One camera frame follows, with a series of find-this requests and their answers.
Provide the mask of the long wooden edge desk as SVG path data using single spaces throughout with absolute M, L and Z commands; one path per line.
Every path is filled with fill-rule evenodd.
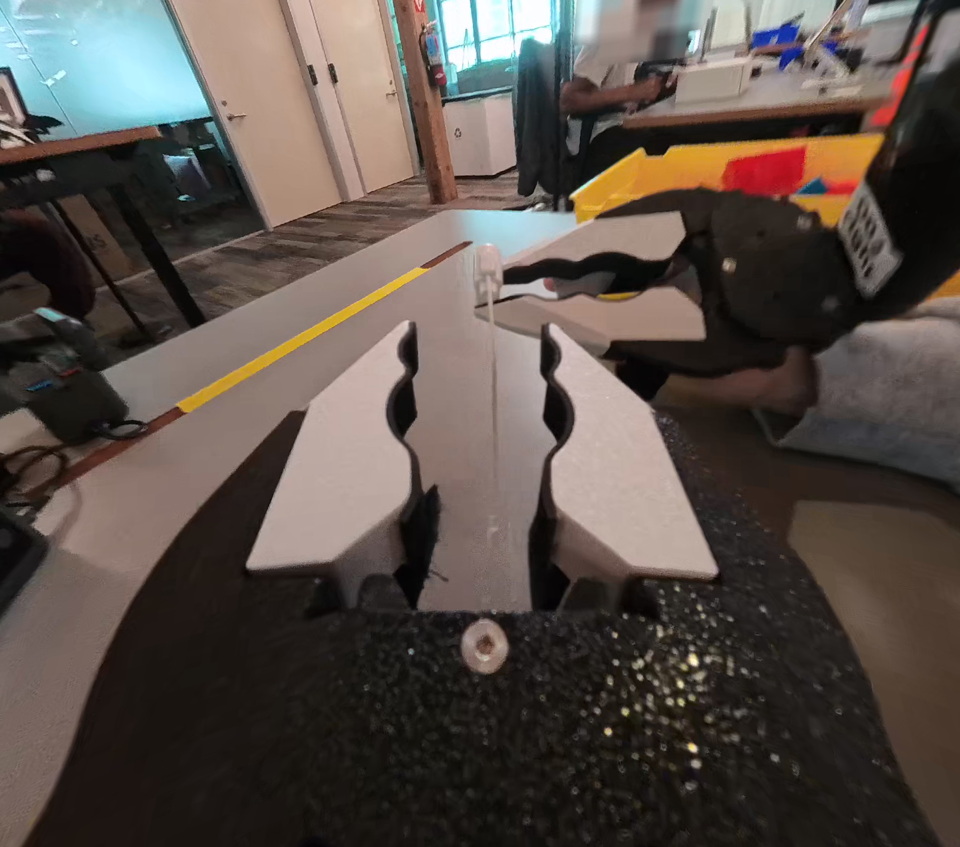
M 672 96 L 625 116 L 621 124 L 630 130 L 653 130 L 714 123 L 864 116 L 882 106 L 898 71 L 895 66 L 867 67 L 851 76 L 811 81 L 798 72 L 765 71 L 736 97 L 681 104 Z

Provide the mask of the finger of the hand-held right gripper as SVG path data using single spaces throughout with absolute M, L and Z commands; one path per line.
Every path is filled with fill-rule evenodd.
M 612 277 L 613 287 L 649 287 L 665 276 L 688 231 L 678 211 L 598 216 L 507 258 L 503 283 Z
M 576 294 L 563 299 L 517 294 L 474 308 L 479 318 L 527 337 L 538 337 L 555 325 L 571 340 L 596 356 L 614 344 L 641 341 L 691 341 L 707 338 L 701 308 L 683 292 L 666 286 L 626 299 L 610 300 Z

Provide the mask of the black label printer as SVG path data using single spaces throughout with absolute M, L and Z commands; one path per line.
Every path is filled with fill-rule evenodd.
M 1 506 L 1 615 L 42 565 L 49 542 L 24 517 Z

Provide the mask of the wooden top desk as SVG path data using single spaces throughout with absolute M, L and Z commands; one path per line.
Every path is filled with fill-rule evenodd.
M 62 202 L 66 197 L 108 192 L 126 229 L 132 233 L 150 269 L 187 326 L 204 325 L 207 317 L 127 191 L 127 183 L 137 166 L 139 146 L 165 142 L 166 136 L 159 127 L 142 126 L 4 148 L 1 154 L 2 210 L 51 207 L 134 329 L 148 342 L 154 340 L 151 331 L 68 216 Z

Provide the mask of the white double door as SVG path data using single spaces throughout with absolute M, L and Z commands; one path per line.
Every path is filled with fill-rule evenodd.
M 420 172 L 388 0 L 279 0 L 345 201 Z

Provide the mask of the person's right hand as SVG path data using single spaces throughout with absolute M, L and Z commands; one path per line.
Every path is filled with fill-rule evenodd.
M 818 398 L 812 354 L 802 347 L 787 350 L 770 369 L 753 368 L 716 377 L 672 375 L 656 395 L 659 404 L 699 404 L 767 410 L 800 417 Z

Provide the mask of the grey cloth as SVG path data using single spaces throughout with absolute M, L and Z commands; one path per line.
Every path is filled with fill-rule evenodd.
M 959 493 L 959 299 L 866 323 L 813 359 L 798 418 L 752 413 L 774 446 L 896 469 Z

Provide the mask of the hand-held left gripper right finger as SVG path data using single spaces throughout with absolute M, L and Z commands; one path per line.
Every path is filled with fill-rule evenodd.
M 717 582 L 654 411 L 558 325 L 544 326 L 539 344 L 555 445 L 534 515 L 534 607 L 565 607 L 577 587 L 626 606 L 639 582 Z

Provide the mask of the dark red chair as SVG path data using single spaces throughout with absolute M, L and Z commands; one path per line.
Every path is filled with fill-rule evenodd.
M 2 211 L 1 281 L 28 275 L 49 292 L 49 306 L 85 321 L 96 286 L 82 252 L 61 226 L 23 208 Z

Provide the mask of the white recycling cabinet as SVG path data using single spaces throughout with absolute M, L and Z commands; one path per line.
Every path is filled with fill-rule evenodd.
M 509 90 L 452 97 L 442 111 L 457 179 L 498 177 L 517 166 Z

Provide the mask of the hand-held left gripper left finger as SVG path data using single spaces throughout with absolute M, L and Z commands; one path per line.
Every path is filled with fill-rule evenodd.
M 344 607 L 383 580 L 418 606 L 425 487 L 407 442 L 417 325 L 401 321 L 314 397 L 246 559 L 254 577 L 314 577 Z

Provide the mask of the red fire extinguisher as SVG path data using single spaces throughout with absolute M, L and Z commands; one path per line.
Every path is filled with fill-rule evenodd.
M 436 91 L 440 98 L 447 97 L 448 77 L 437 21 L 429 20 L 421 25 L 418 46 L 430 88 Z

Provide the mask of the wooden post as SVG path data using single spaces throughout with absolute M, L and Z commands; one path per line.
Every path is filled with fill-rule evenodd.
M 392 4 L 427 191 L 432 204 L 449 204 L 458 198 L 459 193 L 451 164 L 442 100 L 428 83 L 419 47 L 422 25 L 429 22 L 427 6 L 426 15 L 422 15 L 414 12 L 411 0 L 392 0 Z

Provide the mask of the yellow plastic bin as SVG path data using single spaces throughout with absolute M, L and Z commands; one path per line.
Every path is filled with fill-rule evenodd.
M 640 149 L 573 193 L 574 216 L 578 223 L 584 223 L 655 193 L 694 189 L 729 193 L 721 189 L 721 177 L 728 161 L 795 146 L 807 148 L 802 186 L 818 177 L 860 182 L 882 146 L 882 135 L 855 133 L 681 145 L 669 148 L 661 156 L 650 156 Z M 852 195 L 802 198 L 795 192 L 774 199 L 793 200 L 818 212 L 825 223 L 834 224 Z

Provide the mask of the yellow tape strip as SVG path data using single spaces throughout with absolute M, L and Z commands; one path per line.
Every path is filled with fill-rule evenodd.
M 274 366 L 279 361 L 282 361 L 286 357 L 292 355 L 294 352 L 305 347 L 312 341 L 342 326 L 350 319 L 354 318 L 360 313 L 365 312 L 368 308 L 386 299 L 400 289 L 408 286 L 417 278 L 425 275 L 428 271 L 429 268 L 426 265 L 420 265 L 385 283 L 377 289 L 367 293 L 357 301 L 354 301 L 342 309 L 323 318 L 317 324 L 306 328 L 273 349 L 258 355 L 258 357 L 254 358 L 253 360 L 246 362 L 246 364 L 232 370 L 223 377 L 204 386 L 194 394 L 180 400 L 175 405 L 175 410 L 178 411 L 179 414 L 189 414 L 211 403 L 218 397 L 233 390 L 236 386 L 245 383 L 258 373 Z

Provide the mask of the red flat item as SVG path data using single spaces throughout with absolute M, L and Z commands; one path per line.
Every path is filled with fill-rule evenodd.
M 797 193 L 803 185 L 807 146 L 768 151 L 729 160 L 721 177 L 721 190 L 779 198 Z

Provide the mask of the white box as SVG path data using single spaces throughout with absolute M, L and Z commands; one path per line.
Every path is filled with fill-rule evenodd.
M 701 106 L 740 97 L 750 86 L 755 58 L 698 61 L 678 69 L 678 107 Z

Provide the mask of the black battery charger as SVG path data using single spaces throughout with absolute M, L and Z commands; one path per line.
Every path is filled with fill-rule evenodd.
M 27 409 L 57 441 L 120 440 L 137 424 L 106 379 L 107 352 L 83 321 L 50 306 L 2 323 L 2 414 Z

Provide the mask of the office chair with dark jacket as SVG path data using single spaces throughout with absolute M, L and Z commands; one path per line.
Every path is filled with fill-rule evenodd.
M 567 197 L 573 180 L 567 119 L 561 114 L 553 44 L 522 40 L 512 92 L 518 193 Z

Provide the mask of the cardboard box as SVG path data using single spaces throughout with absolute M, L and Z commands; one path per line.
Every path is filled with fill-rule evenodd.
M 134 254 L 121 245 L 102 212 L 89 197 L 64 196 L 58 199 L 58 203 L 108 277 L 119 281 L 140 272 Z

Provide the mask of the blue storage bins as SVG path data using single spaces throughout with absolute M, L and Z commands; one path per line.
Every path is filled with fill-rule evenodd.
M 841 26 L 834 25 L 827 29 L 819 40 L 811 59 L 805 60 L 807 44 L 813 40 L 814 32 L 802 28 L 798 23 L 785 23 L 778 27 L 756 31 L 752 34 L 749 45 L 749 55 L 757 58 L 776 58 L 781 71 L 792 64 L 803 64 L 814 70 L 820 63 L 821 57 L 827 53 L 836 54 L 837 49 L 846 46 L 849 35 Z

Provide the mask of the framed tag sign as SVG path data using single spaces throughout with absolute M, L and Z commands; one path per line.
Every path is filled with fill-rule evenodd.
M 9 67 L 0 70 L 1 121 L 15 128 L 24 128 L 29 121 L 29 109 L 23 99 L 16 78 Z

